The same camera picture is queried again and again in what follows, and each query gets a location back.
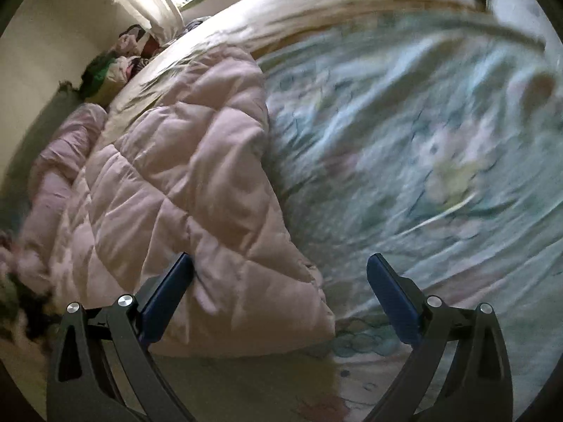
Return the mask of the pink quilted coat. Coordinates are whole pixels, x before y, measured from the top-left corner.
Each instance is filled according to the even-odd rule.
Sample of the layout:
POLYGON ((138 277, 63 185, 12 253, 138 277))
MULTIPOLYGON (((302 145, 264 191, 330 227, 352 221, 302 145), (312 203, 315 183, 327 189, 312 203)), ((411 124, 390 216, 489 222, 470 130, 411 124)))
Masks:
POLYGON ((196 277, 157 353, 240 357, 331 339, 322 277, 292 243, 261 165, 264 77, 220 46, 79 172, 51 252, 53 301, 110 305, 185 252, 196 277))

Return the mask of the pile of clothes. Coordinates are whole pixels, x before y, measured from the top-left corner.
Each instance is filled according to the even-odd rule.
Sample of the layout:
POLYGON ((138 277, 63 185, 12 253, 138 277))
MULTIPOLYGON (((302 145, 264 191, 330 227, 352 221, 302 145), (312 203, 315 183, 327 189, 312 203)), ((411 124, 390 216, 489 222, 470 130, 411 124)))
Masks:
POLYGON ((159 51, 160 44, 150 32, 132 25, 87 65, 78 89, 80 99, 107 108, 159 51))

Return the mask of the dark grey headboard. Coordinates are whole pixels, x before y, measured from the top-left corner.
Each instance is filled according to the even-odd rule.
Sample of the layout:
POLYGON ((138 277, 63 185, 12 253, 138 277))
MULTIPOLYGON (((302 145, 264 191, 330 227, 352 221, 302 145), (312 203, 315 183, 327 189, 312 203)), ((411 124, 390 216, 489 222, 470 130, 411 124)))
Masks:
POLYGON ((82 103, 71 82, 60 82, 18 144, 1 179, 1 231, 16 235, 30 210, 28 184, 33 162, 65 119, 82 103))

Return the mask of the rolled pink duvet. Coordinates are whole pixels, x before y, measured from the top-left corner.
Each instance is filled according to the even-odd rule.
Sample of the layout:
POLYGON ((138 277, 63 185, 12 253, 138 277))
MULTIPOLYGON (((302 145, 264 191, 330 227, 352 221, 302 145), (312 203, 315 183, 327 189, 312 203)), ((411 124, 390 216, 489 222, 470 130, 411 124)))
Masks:
POLYGON ((1 236, 1 274, 17 276, 34 293, 86 297, 94 234, 84 166, 107 119, 93 103, 69 115, 31 166, 31 211, 21 231, 13 241, 1 236))

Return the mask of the green cartoon print bedsheet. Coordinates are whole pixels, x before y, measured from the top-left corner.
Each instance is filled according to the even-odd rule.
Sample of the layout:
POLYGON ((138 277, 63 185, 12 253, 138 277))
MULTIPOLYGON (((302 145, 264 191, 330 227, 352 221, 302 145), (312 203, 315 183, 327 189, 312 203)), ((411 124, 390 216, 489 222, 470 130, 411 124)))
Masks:
POLYGON ((366 281, 378 252, 449 305, 492 305, 524 411, 562 353, 561 68, 446 12, 366 17, 259 64, 263 167, 336 318, 316 350, 336 367, 328 407, 361 420, 409 354, 366 281))

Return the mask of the tan bed blanket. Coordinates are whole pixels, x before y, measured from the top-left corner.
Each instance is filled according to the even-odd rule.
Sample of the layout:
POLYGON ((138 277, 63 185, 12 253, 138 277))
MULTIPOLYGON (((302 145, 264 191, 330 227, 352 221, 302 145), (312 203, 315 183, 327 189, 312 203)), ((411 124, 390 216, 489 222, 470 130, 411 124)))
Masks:
POLYGON ((217 46, 238 46, 260 58, 356 18, 419 9, 479 10, 472 0, 240 0, 171 44, 121 90, 98 144, 104 147, 126 133, 190 61, 217 46))

